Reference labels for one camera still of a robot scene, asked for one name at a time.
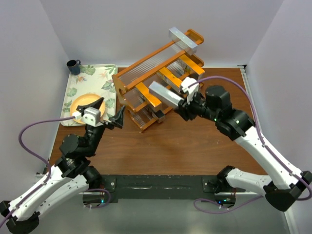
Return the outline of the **orange toothpaste box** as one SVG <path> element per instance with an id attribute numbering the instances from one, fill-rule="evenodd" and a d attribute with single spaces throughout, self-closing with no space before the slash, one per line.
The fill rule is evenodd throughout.
<path id="1" fill-rule="evenodd" d="M 186 55 L 180 56 L 177 62 L 180 64 L 185 73 L 188 73 L 190 77 L 196 80 L 201 79 L 205 74 L 205 71 Z"/>
<path id="2" fill-rule="evenodd" d="M 189 75 L 188 73 L 177 78 L 172 72 L 167 68 L 163 67 L 158 70 L 157 75 L 164 80 L 168 85 L 170 85 L 176 92 L 180 92 L 180 86 L 182 81 Z"/>
<path id="3" fill-rule="evenodd" d="M 150 93 L 149 88 L 143 82 L 137 84 L 136 88 L 155 111 L 161 108 L 161 101 Z"/>

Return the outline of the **silver toothpaste box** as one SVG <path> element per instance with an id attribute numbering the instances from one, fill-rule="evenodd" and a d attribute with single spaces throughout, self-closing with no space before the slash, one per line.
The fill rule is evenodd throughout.
<path id="1" fill-rule="evenodd" d="M 149 85 L 149 92 L 158 98 L 161 102 L 165 103 L 167 106 L 172 108 L 177 108 L 180 101 L 183 101 L 183 98 L 162 86 L 156 81 L 153 81 Z"/>
<path id="2" fill-rule="evenodd" d="M 169 38 L 187 54 L 193 55 L 197 52 L 198 45 L 176 27 L 169 29 Z"/>

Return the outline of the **orange toothpaste box front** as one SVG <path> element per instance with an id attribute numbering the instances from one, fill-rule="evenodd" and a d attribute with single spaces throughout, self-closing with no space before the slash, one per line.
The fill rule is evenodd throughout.
<path id="1" fill-rule="evenodd" d="M 196 80 L 201 79 L 205 74 L 205 71 L 186 55 L 180 56 L 177 62 L 180 64 L 185 73 L 188 73 L 190 77 Z"/>

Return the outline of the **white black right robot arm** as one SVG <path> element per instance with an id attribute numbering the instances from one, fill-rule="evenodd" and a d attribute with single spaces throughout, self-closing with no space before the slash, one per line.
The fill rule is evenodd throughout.
<path id="1" fill-rule="evenodd" d="M 246 150 L 267 173 L 256 175 L 226 166 L 216 176 L 216 192 L 244 189 L 265 197 L 277 210 L 287 211 L 311 183 L 311 172 L 294 167 L 271 144 L 264 143 L 255 121 L 232 107 L 230 93 L 223 86 L 210 86 L 205 95 L 198 85 L 181 85 L 179 89 L 185 97 L 178 102 L 176 113 L 186 121 L 196 117 L 214 121 L 222 134 Z"/>

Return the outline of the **silver R&O box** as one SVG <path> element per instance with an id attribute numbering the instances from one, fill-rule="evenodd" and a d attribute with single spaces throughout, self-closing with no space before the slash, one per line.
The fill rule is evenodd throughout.
<path id="1" fill-rule="evenodd" d="M 157 120 L 158 123 L 161 123 L 165 120 L 165 114 L 161 110 L 156 112 L 152 110 L 152 116 Z"/>

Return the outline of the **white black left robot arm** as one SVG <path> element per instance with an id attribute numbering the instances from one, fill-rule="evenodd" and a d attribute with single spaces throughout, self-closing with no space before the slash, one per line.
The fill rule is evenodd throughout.
<path id="1" fill-rule="evenodd" d="M 97 208 L 105 207 L 111 200 L 109 191 L 103 188 L 102 176 L 90 165 L 89 158 L 95 156 L 105 129 L 123 127 L 124 110 L 121 109 L 108 120 L 100 117 L 103 98 L 79 105 L 66 119 L 79 119 L 85 124 L 85 134 L 69 134 L 60 146 L 61 157 L 53 166 L 47 165 L 47 173 L 28 191 L 11 201 L 0 203 L 6 225 L 12 234 L 29 234 L 39 220 L 50 210 L 83 192 L 100 192 L 102 198 Z"/>

